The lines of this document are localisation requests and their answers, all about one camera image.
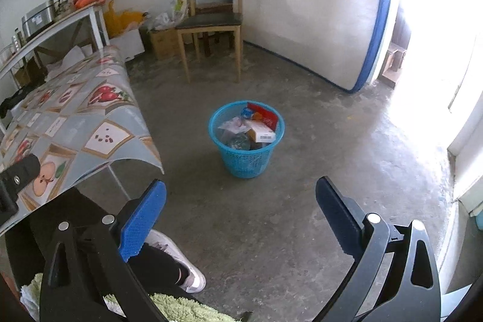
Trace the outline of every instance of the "sneaker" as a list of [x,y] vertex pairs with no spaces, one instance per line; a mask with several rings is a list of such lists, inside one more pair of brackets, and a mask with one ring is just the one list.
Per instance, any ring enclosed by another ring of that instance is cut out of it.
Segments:
[[184,283],[180,285],[181,289],[189,294],[195,294],[203,290],[206,285],[204,274],[201,273],[194,264],[188,261],[188,258],[184,256],[176,243],[169,237],[152,229],[144,242],[156,249],[166,252],[166,254],[173,257],[175,261],[182,264],[188,270],[189,276],[184,280]]

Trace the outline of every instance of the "rice cooker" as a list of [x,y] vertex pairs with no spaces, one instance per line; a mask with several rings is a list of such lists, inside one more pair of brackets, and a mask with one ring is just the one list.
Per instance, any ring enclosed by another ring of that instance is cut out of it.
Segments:
[[25,39],[30,40],[54,23],[56,10],[54,1],[50,0],[38,5],[22,17],[22,29]]

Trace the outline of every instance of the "fuzzy green fabric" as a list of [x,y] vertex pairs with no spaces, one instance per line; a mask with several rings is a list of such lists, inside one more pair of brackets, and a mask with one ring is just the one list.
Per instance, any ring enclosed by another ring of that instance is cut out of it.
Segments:
[[[163,315],[170,321],[177,322],[235,322],[235,320],[228,315],[221,314],[214,308],[205,306],[180,297],[175,299],[172,296],[155,294],[150,296],[153,303],[163,313]],[[107,302],[118,304],[113,295],[105,297]]]
[[[28,301],[29,313],[35,320],[38,318],[40,303],[40,287],[42,285],[42,273],[35,275],[30,285],[22,287],[22,296]],[[185,298],[175,299],[172,296],[155,294],[150,296],[153,303],[171,322],[236,322],[228,315],[222,314],[214,308],[197,303]],[[104,297],[108,308],[111,311],[122,314],[114,295]]]

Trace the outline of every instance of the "plastic mesh basket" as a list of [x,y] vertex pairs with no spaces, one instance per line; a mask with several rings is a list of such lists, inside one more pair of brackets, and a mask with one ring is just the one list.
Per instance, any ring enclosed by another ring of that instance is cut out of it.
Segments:
[[280,142],[283,133],[285,132],[285,123],[282,116],[276,110],[266,104],[250,101],[250,103],[264,107],[277,115],[278,122],[275,129],[277,139],[271,144],[256,151],[238,151],[221,143],[219,137],[221,137],[223,130],[218,129],[218,127],[223,122],[233,119],[236,116],[240,116],[242,110],[247,106],[247,103],[248,101],[237,101],[235,103],[226,104],[212,115],[208,124],[208,132],[213,142],[218,146],[225,167],[233,176],[243,179],[258,176],[265,171],[274,148]]

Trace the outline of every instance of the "tablecloth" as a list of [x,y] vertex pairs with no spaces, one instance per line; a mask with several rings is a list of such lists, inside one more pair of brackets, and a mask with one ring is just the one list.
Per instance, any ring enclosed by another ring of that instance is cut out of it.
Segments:
[[0,227],[0,235],[113,161],[142,160],[163,171],[124,61],[112,46],[32,91],[10,123],[0,153],[0,171],[29,153],[41,165],[37,179],[19,193],[19,211]]

